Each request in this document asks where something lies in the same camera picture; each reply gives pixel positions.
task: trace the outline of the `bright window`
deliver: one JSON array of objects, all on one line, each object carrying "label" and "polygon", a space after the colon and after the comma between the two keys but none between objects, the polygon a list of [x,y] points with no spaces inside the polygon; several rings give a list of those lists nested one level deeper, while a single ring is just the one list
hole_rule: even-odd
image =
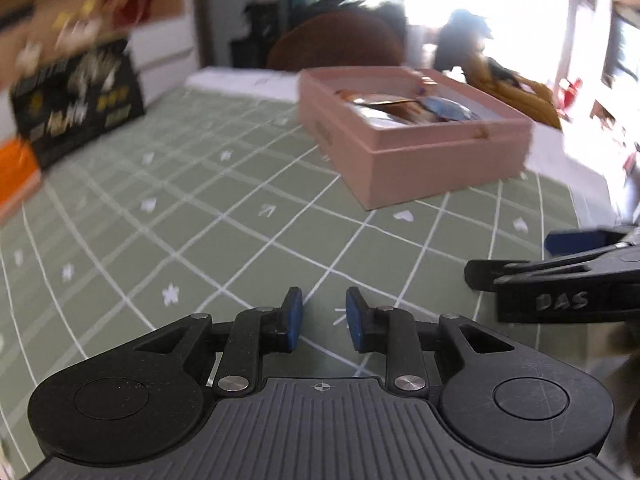
[{"label": "bright window", "polygon": [[441,27],[455,9],[485,16],[494,40],[485,54],[524,77],[553,82],[560,59],[568,0],[405,0],[409,24]]}]

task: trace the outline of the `metal pivot screw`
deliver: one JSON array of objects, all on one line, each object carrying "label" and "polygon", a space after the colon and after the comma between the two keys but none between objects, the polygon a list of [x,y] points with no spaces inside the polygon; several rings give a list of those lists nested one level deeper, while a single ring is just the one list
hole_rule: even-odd
[{"label": "metal pivot screw", "polygon": [[396,377],[394,384],[406,392],[416,392],[427,385],[426,381],[417,375],[401,375]]},{"label": "metal pivot screw", "polygon": [[249,386],[249,381],[239,375],[228,375],[218,381],[218,386],[226,392],[241,392]]}]

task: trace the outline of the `cardboard box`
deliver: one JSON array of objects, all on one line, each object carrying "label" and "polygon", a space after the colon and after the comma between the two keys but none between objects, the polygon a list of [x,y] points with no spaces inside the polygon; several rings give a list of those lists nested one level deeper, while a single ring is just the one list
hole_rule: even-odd
[{"label": "cardboard box", "polygon": [[366,209],[518,176],[529,152],[532,121],[509,105],[434,70],[438,95],[481,121],[376,129],[351,110],[338,90],[415,97],[420,73],[398,67],[305,70],[300,117]]}]

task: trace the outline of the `black box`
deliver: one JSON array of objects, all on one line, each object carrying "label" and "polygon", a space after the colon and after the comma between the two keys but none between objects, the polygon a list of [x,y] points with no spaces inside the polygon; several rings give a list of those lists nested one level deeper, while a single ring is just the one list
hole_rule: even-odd
[{"label": "black box", "polygon": [[145,113],[127,40],[97,45],[23,78],[11,89],[18,134],[40,167]]}]

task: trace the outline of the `white label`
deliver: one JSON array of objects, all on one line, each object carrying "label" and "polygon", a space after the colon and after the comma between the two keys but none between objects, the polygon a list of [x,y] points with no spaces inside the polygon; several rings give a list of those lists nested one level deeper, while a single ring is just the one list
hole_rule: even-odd
[{"label": "white label", "polygon": [[578,292],[574,294],[569,301],[569,297],[566,292],[563,292],[557,298],[553,298],[551,294],[540,294],[536,297],[536,310],[546,310],[550,306],[553,305],[554,310],[567,310],[568,308],[573,308],[578,310],[580,308],[584,308],[589,304],[589,300],[587,298],[587,292],[584,290],[582,292]]}]

